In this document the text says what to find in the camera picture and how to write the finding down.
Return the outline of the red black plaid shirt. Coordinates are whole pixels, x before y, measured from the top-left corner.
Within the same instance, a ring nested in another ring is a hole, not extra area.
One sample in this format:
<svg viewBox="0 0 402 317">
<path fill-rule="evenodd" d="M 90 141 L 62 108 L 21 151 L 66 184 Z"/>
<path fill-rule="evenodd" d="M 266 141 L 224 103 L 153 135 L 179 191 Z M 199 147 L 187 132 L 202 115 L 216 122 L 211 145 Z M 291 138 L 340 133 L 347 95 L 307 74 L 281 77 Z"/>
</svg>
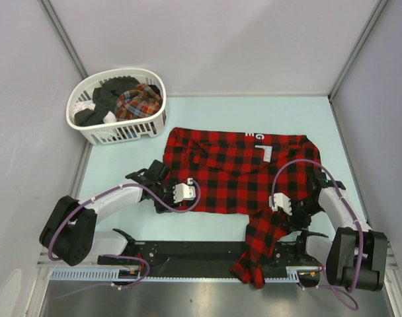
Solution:
<svg viewBox="0 0 402 317">
<path fill-rule="evenodd" d="M 255 264 L 271 255 L 290 233 L 285 213 L 269 207 L 272 192 L 295 201 L 307 197 L 307 179 L 321 155 L 306 135 L 248 134 L 175 127 L 163 162 L 169 181 L 196 180 L 201 188 L 197 212 L 249 216 L 245 251 Z"/>
</svg>

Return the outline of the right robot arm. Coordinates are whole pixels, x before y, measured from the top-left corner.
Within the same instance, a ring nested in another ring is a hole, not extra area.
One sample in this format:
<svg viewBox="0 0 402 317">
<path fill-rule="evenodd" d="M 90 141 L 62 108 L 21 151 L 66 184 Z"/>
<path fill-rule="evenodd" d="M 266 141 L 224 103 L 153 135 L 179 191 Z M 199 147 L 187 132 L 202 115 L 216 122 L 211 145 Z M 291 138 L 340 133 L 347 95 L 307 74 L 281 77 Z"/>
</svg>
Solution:
<svg viewBox="0 0 402 317">
<path fill-rule="evenodd" d="M 294 248 L 295 259 L 302 265 L 314 260 L 326 267 L 328 282 L 345 289 L 380 291 L 383 288 L 387 258 L 387 236 L 361 224 L 345 196 L 342 182 L 335 184 L 324 172 L 314 172 L 307 179 L 306 198 L 291 203 L 291 215 L 286 226 L 291 231 L 302 230 L 302 244 Z M 335 236 L 306 232 L 312 217 L 324 212 Z"/>
</svg>

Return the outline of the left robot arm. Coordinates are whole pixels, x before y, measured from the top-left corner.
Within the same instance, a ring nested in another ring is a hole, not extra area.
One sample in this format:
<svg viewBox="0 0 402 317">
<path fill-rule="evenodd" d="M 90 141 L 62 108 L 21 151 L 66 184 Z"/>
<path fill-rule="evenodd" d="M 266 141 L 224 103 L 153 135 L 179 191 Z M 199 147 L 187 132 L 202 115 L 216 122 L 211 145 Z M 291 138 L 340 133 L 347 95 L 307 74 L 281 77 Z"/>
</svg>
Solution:
<svg viewBox="0 0 402 317">
<path fill-rule="evenodd" d="M 184 186 L 165 185 L 168 174 L 169 168 L 155 160 L 149 168 L 127 175 L 116 187 L 86 201 L 61 197 L 39 238 L 49 259 L 75 266 L 89 256 L 113 255 L 121 264 L 130 263 L 136 255 L 132 238 L 118 229 L 97 232 L 96 227 L 114 213 L 149 199 L 159 212 L 176 209 L 185 199 Z"/>
</svg>

